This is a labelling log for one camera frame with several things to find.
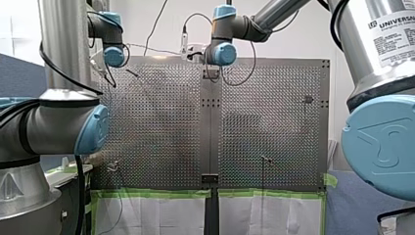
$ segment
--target universal robots logo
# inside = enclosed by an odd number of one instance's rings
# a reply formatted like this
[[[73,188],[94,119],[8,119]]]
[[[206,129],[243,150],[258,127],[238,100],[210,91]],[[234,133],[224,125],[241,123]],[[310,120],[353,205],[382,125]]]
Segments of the universal robots logo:
[[[376,27],[377,25],[378,25],[377,21],[372,21],[372,22],[369,23],[369,28],[372,29],[372,28]]]

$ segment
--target black cable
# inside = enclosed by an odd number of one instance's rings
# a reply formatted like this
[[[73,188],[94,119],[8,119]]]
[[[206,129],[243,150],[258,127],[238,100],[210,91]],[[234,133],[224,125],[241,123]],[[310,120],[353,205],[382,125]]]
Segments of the black cable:
[[[119,173],[119,177],[121,178],[121,182],[122,182],[122,184],[123,184],[123,185],[125,185],[125,184],[124,184],[123,177],[122,177],[122,174],[121,174],[121,172],[119,171],[119,169],[117,170],[117,172]],[[120,188],[118,189],[118,197],[119,197],[119,203],[121,204],[121,210],[119,211],[118,219],[116,220],[116,222],[115,222],[115,224],[113,225],[113,227],[111,227],[111,228],[110,228],[109,230],[107,230],[107,231],[101,232],[101,233],[100,233],[100,234],[98,234],[98,235],[107,234],[107,233],[109,233],[109,232],[113,231],[113,230],[116,228],[116,226],[119,224],[119,222],[121,221],[121,217],[122,217],[122,213],[123,213],[123,203],[122,203],[122,198],[121,198],[121,195],[120,195],[120,193],[119,193],[119,190],[120,190]]]
[[[126,44],[127,45],[130,45],[130,46],[136,46],[136,47],[146,48],[145,45],[139,45],[139,44],[134,44],[134,43],[126,43]],[[159,49],[155,49],[155,48],[151,48],[151,47],[147,47],[147,50],[149,50],[149,51],[155,51],[155,52],[168,53],[168,54],[180,56],[180,53],[177,53],[177,52],[166,51],[166,50],[159,50]]]
[[[125,67],[125,66],[128,64],[129,59],[130,59],[130,57],[131,57],[131,51],[130,51],[130,49],[127,47],[127,45],[122,44],[122,49],[123,49],[123,48],[125,48],[125,49],[127,50],[127,52],[128,52],[128,56],[127,56],[127,59],[125,60],[124,64],[122,64],[122,66],[120,66],[120,68]]]
[[[3,128],[17,115],[39,106],[39,100],[27,100],[17,103],[0,113],[0,129]]]
[[[57,74],[59,74],[61,77],[63,77],[64,79],[66,79],[67,81],[71,82],[74,85],[77,85],[85,90],[89,90],[91,92],[94,92],[97,95],[103,95],[104,93],[96,90],[92,87],[89,87],[87,85],[84,85],[72,78],[70,78],[68,75],[66,75],[61,69],[59,69],[50,59],[48,56],[46,56],[45,52],[43,51],[43,44],[42,42],[40,42],[40,47],[39,47],[39,53],[40,53],[40,57],[43,59],[43,61],[46,63],[46,65],[48,65],[53,71],[55,71]]]
[[[203,17],[203,18],[205,18],[205,19],[206,19],[206,20],[210,23],[210,25],[212,25],[211,19],[210,19],[209,17],[207,17],[207,15],[204,15],[204,14],[202,14],[202,13],[194,13],[194,14],[190,15],[190,16],[186,19],[186,21],[184,22],[183,26],[186,26],[186,25],[187,25],[187,23],[189,22],[189,20],[190,20],[190,19],[192,19],[192,18],[193,18],[193,17],[195,17],[195,16],[199,16],[199,17]]]
[[[253,52],[254,52],[254,65],[253,65],[253,69],[251,70],[250,74],[243,81],[241,81],[240,83],[237,83],[237,84],[230,83],[228,80],[226,80],[225,74],[223,73],[223,68],[220,68],[220,70],[222,71],[223,81],[227,85],[229,85],[229,86],[240,86],[240,85],[244,84],[245,82],[247,82],[251,78],[251,76],[253,76],[254,71],[256,69],[256,50],[255,50],[255,46],[254,46],[254,43],[253,42],[251,42],[251,46],[253,47]]]
[[[208,53],[207,52],[205,52],[205,65],[206,65],[208,78],[210,79],[211,82],[217,83],[219,81],[220,73],[218,73],[216,77],[210,77],[210,74],[208,73]]]
[[[382,222],[382,220],[384,218],[387,218],[387,217],[392,217],[392,216],[400,215],[400,214],[403,214],[403,213],[414,213],[414,212],[415,212],[415,207],[414,208],[401,209],[401,210],[397,210],[397,211],[385,212],[385,213],[379,214],[378,217],[377,217],[377,220],[380,223],[380,222]]]
[[[147,37],[147,41],[146,41],[146,49],[144,50],[144,56],[146,56],[146,55],[147,55],[147,48],[149,47],[150,38],[153,36],[153,33],[154,33],[154,32],[155,32],[155,30],[156,30],[157,23],[159,22],[159,19],[160,19],[160,17],[161,17],[162,11],[164,11],[165,4],[167,4],[167,0],[164,0],[164,3],[162,4],[161,10],[160,10],[160,12],[159,12],[159,15],[157,16],[156,21],[155,21],[155,23],[154,23],[154,25],[153,25],[153,29],[152,29],[152,31],[150,32],[149,36]]]
[[[79,209],[75,235],[80,235],[82,233],[82,223],[85,215],[85,175],[83,174],[83,164],[80,155],[75,155],[75,161],[79,184]]]
[[[107,78],[107,76],[106,76],[106,75],[104,75],[104,79],[107,81],[107,83],[108,83],[110,86],[112,86],[113,88],[116,88],[116,81],[115,81],[115,79],[114,79],[114,77],[113,77],[113,73],[111,72],[110,67],[108,66],[108,64],[107,64],[107,63],[105,63],[105,67],[107,68],[108,74],[110,75],[110,78],[111,78],[111,80],[112,80],[113,82],[110,82],[110,81],[108,80],[108,78]]]
[[[207,20],[209,23],[210,23],[210,25],[213,25],[213,23],[212,23],[212,21],[210,20],[210,18],[209,17],[207,17],[206,15],[204,15],[204,14],[202,14],[202,13],[194,13],[194,14],[192,14],[192,15],[190,15],[187,19],[186,19],[186,21],[184,22],[184,24],[183,24],[183,33],[187,33],[187,23],[189,22],[189,20],[190,19],[192,19],[193,17],[195,17],[195,16],[199,16],[199,17],[203,17],[205,20]],[[195,55],[203,55],[202,54],[202,52],[195,52],[195,53],[193,53],[193,54],[190,54],[190,55],[188,55],[187,57],[188,57],[188,59],[189,59],[189,57],[193,57],[193,56],[195,56]],[[208,74],[208,63],[207,63],[207,53],[205,53],[205,64],[207,65],[207,76],[209,76],[210,77],[210,75]]]
[[[115,24],[115,26],[116,26],[117,28],[119,28],[119,30],[121,30],[121,33],[123,33],[123,32],[124,32],[124,29],[122,28],[122,26],[121,26],[118,22],[114,21],[113,19],[111,19],[111,18],[109,18],[109,17],[107,17],[107,16],[105,16],[105,15],[103,15],[103,14],[101,14],[101,13],[97,13],[97,12],[91,12],[91,11],[89,11],[89,12],[87,12],[87,13],[88,13],[88,14],[92,14],[92,15],[96,15],[96,16],[98,16],[98,17],[100,17],[100,18],[105,19],[106,21],[108,21],[108,22],[110,22],[110,23],[112,23],[112,24]]]
[[[338,19],[342,15],[345,6],[347,5],[348,0],[341,0],[339,4],[336,6],[335,11],[333,12],[333,16],[330,19],[330,33],[332,34],[333,40],[335,41],[336,45],[339,47],[340,50],[343,51],[342,41],[340,40],[339,36],[336,32],[336,26],[338,25]]]
[[[325,8],[327,11],[329,11],[330,12],[330,8],[329,8],[329,4],[328,3],[326,3],[324,0],[317,0],[319,3],[320,3],[320,5],[323,7],[323,8]]]
[[[95,46],[95,26],[92,23],[91,18],[89,16],[87,16],[87,17],[88,17],[89,23],[91,24],[91,30],[92,30],[92,45],[88,45],[88,46],[89,46],[89,48],[93,48]]]
[[[286,29],[288,26],[290,26],[290,24],[292,24],[292,23],[293,23],[293,21],[294,21],[294,20],[296,19],[296,17],[299,15],[299,12],[300,12],[300,10],[297,10],[297,11],[296,11],[296,13],[294,14],[294,16],[291,18],[291,20],[290,20],[287,24],[285,24],[284,26],[282,26],[282,27],[280,27],[280,28],[278,28],[278,29],[272,30],[272,32],[271,32],[271,33],[274,33],[274,32],[279,32],[279,31],[282,31],[282,30]]]

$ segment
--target pegboard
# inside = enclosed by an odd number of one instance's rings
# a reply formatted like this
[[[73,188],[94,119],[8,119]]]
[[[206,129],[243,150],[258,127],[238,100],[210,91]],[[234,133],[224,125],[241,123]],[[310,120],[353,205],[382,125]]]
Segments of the pegboard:
[[[99,81],[110,133],[94,188],[200,188],[200,66],[178,58],[131,58]],[[118,173],[107,165],[119,161]]]
[[[224,77],[237,83],[252,65],[240,59]],[[258,59],[251,79],[234,87],[180,58],[132,57],[112,70],[117,88],[99,80],[110,135],[92,187],[199,189],[210,173],[220,188],[322,190],[329,66]],[[109,172],[115,161],[118,173]]]
[[[250,60],[224,70],[239,83]],[[329,61],[260,59],[222,86],[219,187],[318,191],[326,171]]]

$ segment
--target blue joint cap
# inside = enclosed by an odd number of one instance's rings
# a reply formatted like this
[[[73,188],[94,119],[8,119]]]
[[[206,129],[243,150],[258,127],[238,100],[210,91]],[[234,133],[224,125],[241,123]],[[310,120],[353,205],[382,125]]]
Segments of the blue joint cap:
[[[100,14],[110,18],[111,20],[115,21],[116,23],[118,23],[119,25],[121,25],[121,16],[118,13],[114,13],[114,12],[100,12]],[[103,21],[106,21],[108,23],[111,23],[110,21],[107,21],[105,18],[101,18]]]
[[[7,109],[22,101],[32,100],[30,97],[0,97],[0,110]]]
[[[89,115],[76,140],[76,155],[93,154],[101,150],[108,135],[108,109],[99,105]]]
[[[415,96],[381,96],[357,107],[342,133],[343,151],[357,175],[407,201],[415,201],[413,120]]]
[[[236,61],[236,48],[229,42],[214,47],[213,61],[217,66],[229,66]]]
[[[124,52],[117,47],[108,47],[104,50],[104,61],[111,67],[119,68],[124,64]]]
[[[213,20],[219,20],[222,18],[235,16],[236,8],[231,5],[220,5],[214,9]]]

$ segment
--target white wall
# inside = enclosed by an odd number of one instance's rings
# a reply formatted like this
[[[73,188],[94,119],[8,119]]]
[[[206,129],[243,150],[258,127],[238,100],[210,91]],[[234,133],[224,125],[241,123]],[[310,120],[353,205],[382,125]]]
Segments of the white wall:
[[[37,0],[0,0],[0,53],[43,66]]]
[[[212,16],[215,6],[224,0],[170,0],[164,9],[149,46],[178,52],[184,21],[193,13]],[[268,0],[234,0],[239,15],[254,15]],[[124,42],[144,45],[163,0],[112,0],[111,10],[119,12],[124,27]],[[292,25],[274,34],[266,43],[256,44],[257,55],[266,58],[307,58],[331,60],[331,103],[329,138],[340,141],[341,131],[348,116],[346,99],[353,89],[346,60],[333,43],[329,31],[330,14],[312,0],[301,9]],[[187,25],[189,43],[209,43],[210,25],[195,17]],[[253,52],[246,41],[235,41],[240,57],[251,57]],[[143,49],[133,47],[132,55],[143,55]],[[148,55],[162,53],[148,52]],[[348,168],[341,151],[334,159],[336,168]]]

